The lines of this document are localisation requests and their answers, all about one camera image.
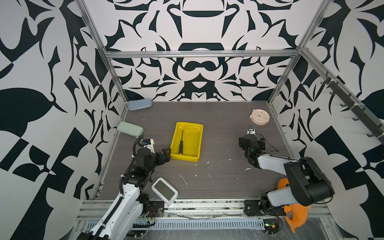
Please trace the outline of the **black screwdriver yellow tip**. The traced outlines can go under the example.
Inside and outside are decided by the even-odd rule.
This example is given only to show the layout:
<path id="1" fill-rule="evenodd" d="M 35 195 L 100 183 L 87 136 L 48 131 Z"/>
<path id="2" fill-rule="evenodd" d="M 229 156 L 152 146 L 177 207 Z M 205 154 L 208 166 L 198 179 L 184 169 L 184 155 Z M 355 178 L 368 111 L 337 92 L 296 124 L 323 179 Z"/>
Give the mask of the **black screwdriver yellow tip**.
<path id="1" fill-rule="evenodd" d="M 184 149 L 183 135 L 184 135 L 184 130 L 182 130 L 182 135 L 181 135 L 181 140 L 179 145 L 179 155 L 183 154 L 183 149 Z"/>

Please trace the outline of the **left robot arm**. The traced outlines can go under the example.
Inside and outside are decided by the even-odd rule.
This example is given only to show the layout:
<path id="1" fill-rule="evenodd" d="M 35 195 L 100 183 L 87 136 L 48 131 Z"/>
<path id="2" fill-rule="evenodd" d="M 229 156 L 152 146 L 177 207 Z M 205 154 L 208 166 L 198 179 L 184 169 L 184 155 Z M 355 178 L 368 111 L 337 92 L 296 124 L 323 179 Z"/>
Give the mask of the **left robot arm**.
<path id="1" fill-rule="evenodd" d="M 134 149 L 133 160 L 119 182 L 119 193 L 109 209 L 88 232 L 78 240 L 123 240 L 137 219 L 149 209 L 149 195 L 143 189 L 155 168 L 171 160 L 171 149 L 154 152 L 152 145 Z"/>

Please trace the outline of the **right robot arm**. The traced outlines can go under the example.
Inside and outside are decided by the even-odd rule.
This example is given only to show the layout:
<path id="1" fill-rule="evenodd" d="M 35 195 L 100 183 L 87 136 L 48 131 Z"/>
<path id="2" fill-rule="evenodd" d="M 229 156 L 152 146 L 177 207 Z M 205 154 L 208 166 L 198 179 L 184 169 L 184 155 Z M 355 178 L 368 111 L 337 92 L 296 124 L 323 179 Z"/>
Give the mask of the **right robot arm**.
<path id="1" fill-rule="evenodd" d="M 326 175 L 310 157 L 293 159 L 265 152 L 265 139 L 255 134 L 239 138 L 239 147 L 245 151 L 249 164 L 257 169 L 282 174 L 288 186 L 263 193 L 258 202 L 245 201 L 244 212 L 248 216 L 262 215 L 294 204 L 304 207 L 332 199 L 335 191 Z"/>

